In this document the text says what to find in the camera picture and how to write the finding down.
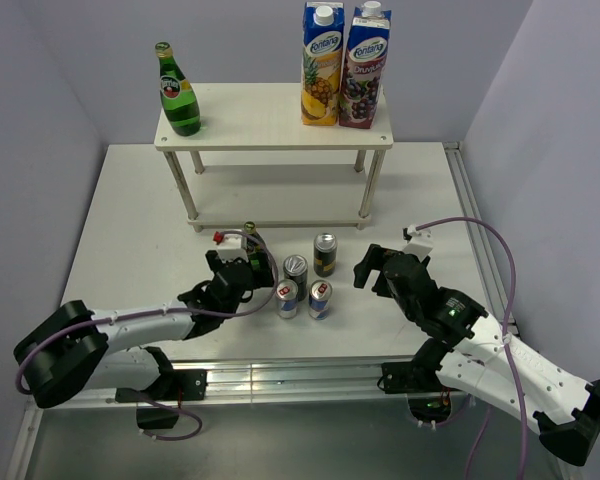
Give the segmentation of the green Perrier bottle front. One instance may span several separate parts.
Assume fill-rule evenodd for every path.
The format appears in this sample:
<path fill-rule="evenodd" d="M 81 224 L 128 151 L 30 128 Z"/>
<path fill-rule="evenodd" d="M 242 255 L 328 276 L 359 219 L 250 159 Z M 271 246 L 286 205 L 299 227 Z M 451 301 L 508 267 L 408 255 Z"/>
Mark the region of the green Perrier bottle front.
<path fill-rule="evenodd" d="M 163 112 L 173 131 L 184 137 L 201 128 L 201 116 L 196 94 L 179 68 L 168 42 L 158 42 L 155 54 L 159 61 L 160 99 Z"/>

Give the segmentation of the Red Bull can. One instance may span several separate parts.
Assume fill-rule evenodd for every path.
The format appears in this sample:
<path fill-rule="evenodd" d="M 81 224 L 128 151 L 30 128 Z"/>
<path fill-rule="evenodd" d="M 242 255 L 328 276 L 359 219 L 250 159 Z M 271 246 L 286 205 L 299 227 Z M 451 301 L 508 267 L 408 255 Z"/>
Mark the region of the Red Bull can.
<path fill-rule="evenodd" d="M 317 280 L 309 289 L 309 314 L 315 320 L 323 320 L 329 314 L 332 285 L 326 280 Z"/>
<path fill-rule="evenodd" d="M 283 279 L 276 287 L 277 314 L 283 319 L 291 319 L 297 314 L 298 287 L 290 279 Z"/>

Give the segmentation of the dark energy can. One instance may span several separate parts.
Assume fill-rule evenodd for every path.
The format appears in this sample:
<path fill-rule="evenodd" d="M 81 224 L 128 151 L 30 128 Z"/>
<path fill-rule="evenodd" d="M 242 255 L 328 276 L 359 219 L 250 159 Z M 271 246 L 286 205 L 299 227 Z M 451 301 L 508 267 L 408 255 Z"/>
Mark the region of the dark energy can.
<path fill-rule="evenodd" d="M 299 254 L 288 256 L 283 262 L 286 279 L 292 280 L 298 289 L 297 299 L 303 301 L 307 296 L 308 262 Z"/>
<path fill-rule="evenodd" d="M 337 238 L 332 233 L 320 233 L 313 242 L 313 267 L 319 277 L 334 273 L 337 258 Z"/>

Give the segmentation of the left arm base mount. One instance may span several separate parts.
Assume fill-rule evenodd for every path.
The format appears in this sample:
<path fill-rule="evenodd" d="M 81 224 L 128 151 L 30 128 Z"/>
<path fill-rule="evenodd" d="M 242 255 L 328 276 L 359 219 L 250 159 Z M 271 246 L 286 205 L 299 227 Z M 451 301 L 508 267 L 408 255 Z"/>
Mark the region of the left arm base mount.
<path fill-rule="evenodd" d="M 117 389 L 114 401 L 136 405 L 136 425 L 142 435 L 153 441 L 178 442 L 192 439 L 202 432 L 201 417 L 186 409 L 185 403 L 202 401 L 206 387 L 206 370 L 174 370 L 145 390 Z M 194 429 L 190 433 L 174 434 L 173 429 L 180 419 L 193 421 Z"/>

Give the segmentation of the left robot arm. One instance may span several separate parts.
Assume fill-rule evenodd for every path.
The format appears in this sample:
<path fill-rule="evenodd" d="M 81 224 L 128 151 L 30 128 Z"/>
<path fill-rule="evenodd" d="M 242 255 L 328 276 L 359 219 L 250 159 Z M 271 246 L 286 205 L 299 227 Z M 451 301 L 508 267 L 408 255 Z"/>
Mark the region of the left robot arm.
<path fill-rule="evenodd" d="M 125 402 L 175 399 L 186 382 L 158 343 L 207 335 L 242 316 L 239 308 L 254 291 L 274 288 L 273 256 L 262 249 L 256 257 L 257 266 L 242 258 L 223 262 L 209 250 L 212 279 L 156 307 L 97 311 L 81 300 L 63 304 L 15 347 L 17 391 L 43 409 L 96 389 L 116 389 Z"/>

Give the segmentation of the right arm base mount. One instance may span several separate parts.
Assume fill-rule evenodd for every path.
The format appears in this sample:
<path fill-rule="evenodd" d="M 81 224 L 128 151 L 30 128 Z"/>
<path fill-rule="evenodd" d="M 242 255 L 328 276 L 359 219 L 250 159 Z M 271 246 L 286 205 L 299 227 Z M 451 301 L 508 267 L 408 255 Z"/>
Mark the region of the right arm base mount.
<path fill-rule="evenodd" d="M 451 416 L 450 390 L 435 373 L 412 361 L 383 363 L 376 386 L 387 395 L 405 395 L 409 413 L 416 422 L 437 425 Z"/>

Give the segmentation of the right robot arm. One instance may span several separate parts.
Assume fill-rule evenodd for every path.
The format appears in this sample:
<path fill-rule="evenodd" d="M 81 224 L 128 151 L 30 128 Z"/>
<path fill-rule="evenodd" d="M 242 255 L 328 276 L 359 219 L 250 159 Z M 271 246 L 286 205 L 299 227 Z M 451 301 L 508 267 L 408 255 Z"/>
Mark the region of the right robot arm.
<path fill-rule="evenodd" d="M 354 285 L 379 276 L 373 292 L 396 302 L 428 338 L 409 361 L 382 365 L 387 394 L 464 391 L 521 420 L 554 456 L 583 466 L 600 433 L 600 380 L 587 381 L 553 364 L 468 295 L 441 287 L 427 261 L 369 246 L 354 268 Z"/>

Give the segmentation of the green perrier bottle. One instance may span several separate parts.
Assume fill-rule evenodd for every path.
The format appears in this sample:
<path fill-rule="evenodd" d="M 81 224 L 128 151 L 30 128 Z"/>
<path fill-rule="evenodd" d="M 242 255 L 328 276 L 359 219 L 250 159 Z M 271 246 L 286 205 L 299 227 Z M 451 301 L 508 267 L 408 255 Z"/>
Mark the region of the green perrier bottle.
<path fill-rule="evenodd" d="M 265 245 L 265 242 L 264 242 L 263 238 L 261 237 L 261 235 L 258 233 L 256 225 L 253 221 L 245 222 L 244 226 L 243 226 L 243 230 L 248 235 L 248 238 L 246 240 L 246 252 L 247 252 L 249 262 L 252 267 L 252 253 L 256 249 L 263 250 L 263 246 Z"/>
<path fill-rule="evenodd" d="M 201 128 L 201 116 L 196 94 L 179 68 L 168 42 L 158 42 L 155 54 L 159 61 L 160 99 L 163 112 L 173 131 L 184 137 Z"/>

